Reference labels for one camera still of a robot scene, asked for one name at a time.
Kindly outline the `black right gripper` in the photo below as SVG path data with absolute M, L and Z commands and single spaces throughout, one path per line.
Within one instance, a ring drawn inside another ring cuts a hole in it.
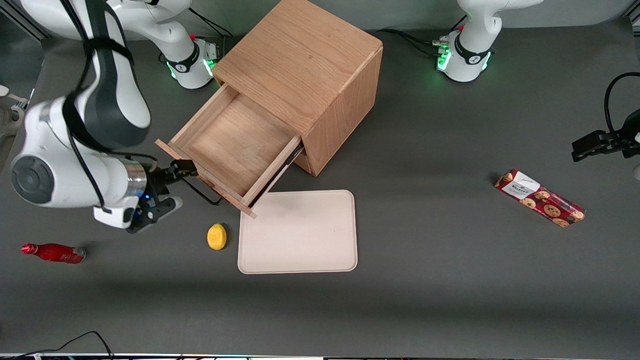
M 146 175 L 146 186 L 142 193 L 144 206 L 174 206 L 175 201 L 169 198 L 168 186 L 174 180 L 198 177 L 197 167 L 190 159 L 174 159 L 166 168 L 142 164 Z

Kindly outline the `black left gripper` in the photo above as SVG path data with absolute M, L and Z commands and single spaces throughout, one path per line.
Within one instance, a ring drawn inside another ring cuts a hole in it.
M 595 130 L 572 142 L 572 160 L 576 163 L 595 155 L 616 152 L 622 152 L 623 157 L 635 157 L 640 154 L 640 109 L 631 112 L 618 130 L 614 130 L 610 111 L 607 111 L 607 128 L 610 133 Z

